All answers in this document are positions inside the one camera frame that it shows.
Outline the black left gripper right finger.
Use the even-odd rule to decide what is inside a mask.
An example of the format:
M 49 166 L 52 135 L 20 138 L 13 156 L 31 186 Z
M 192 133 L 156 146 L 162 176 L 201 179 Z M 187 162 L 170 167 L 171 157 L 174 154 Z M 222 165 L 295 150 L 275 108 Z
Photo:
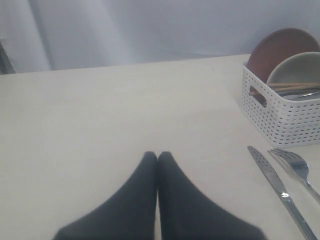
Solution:
M 164 240 L 256 240 L 257 227 L 224 210 L 184 174 L 173 155 L 157 163 L 161 237 Z

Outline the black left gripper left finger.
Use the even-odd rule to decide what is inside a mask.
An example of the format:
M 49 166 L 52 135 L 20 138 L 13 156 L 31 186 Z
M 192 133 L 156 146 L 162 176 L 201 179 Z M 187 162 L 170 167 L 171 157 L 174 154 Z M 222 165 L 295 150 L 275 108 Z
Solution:
M 154 152 L 102 205 L 62 227 L 56 240 L 152 240 L 155 236 L 157 164 Z

